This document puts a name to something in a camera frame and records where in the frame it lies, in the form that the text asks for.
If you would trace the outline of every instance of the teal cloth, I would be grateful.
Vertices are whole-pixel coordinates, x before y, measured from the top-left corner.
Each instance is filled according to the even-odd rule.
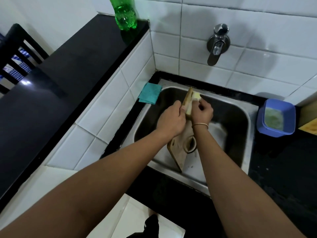
[[[142,92],[139,95],[139,102],[156,104],[159,97],[159,93],[162,90],[162,86],[153,83],[145,84]]]

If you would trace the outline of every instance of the sink basin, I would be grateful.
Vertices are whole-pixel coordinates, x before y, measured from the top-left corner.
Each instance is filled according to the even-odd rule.
[[[134,123],[122,148],[142,139],[156,128],[160,115],[176,100],[184,100],[188,87],[161,79],[163,87],[156,105],[146,104]],[[214,117],[209,132],[228,156],[248,173],[258,106],[220,96],[211,92],[194,89],[211,104]],[[210,195],[200,162],[198,150],[187,155],[183,172],[180,172],[167,147],[163,147],[148,164],[206,195]]]

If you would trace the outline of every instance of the forearm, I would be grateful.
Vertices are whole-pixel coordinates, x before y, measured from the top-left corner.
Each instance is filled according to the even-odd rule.
[[[228,237],[303,237],[203,126],[194,127],[208,189]]]
[[[0,232],[1,237],[86,237],[169,141],[157,131],[77,172]],[[44,233],[38,232],[45,227]]]

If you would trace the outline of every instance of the black countertop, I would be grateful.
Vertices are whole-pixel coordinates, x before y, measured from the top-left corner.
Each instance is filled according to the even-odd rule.
[[[0,99],[0,211],[148,29],[96,15]]]
[[[265,98],[212,84],[156,72],[151,83],[163,78],[262,106]],[[144,103],[136,102],[107,146],[104,156],[115,152],[132,128]],[[251,177],[279,205],[307,237],[317,234],[317,136],[296,130],[272,138],[256,131]],[[186,230],[187,237],[225,237],[210,197],[150,167],[146,167],[127,194]]]

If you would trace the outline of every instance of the black wooden chair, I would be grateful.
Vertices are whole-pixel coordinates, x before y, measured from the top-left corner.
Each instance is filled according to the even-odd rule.
[[[14,78],[10,73],[6,72],[3,68],[9,64],[15,71],[21,76],[25,77],[28,73],[19,66],[12,57],[16,55],[23,63],[25,63],[30,69],[34,69],[35,65],[22,53],[21,49],[24,49],[33,60],[40,64],[42,60],[38,57],[25,43],[28,42],[35,51],[42,57],[42,59],[48,58],[48,54],[41,48],[41,46],[19,25],[14,24],[7,35],[1,40],[0,43],[0,75],[5,77],[8,81],[14,85],[18,84],[19,80]],[[8,88],[0,84],[0,93],[6,94],[9,91]]]

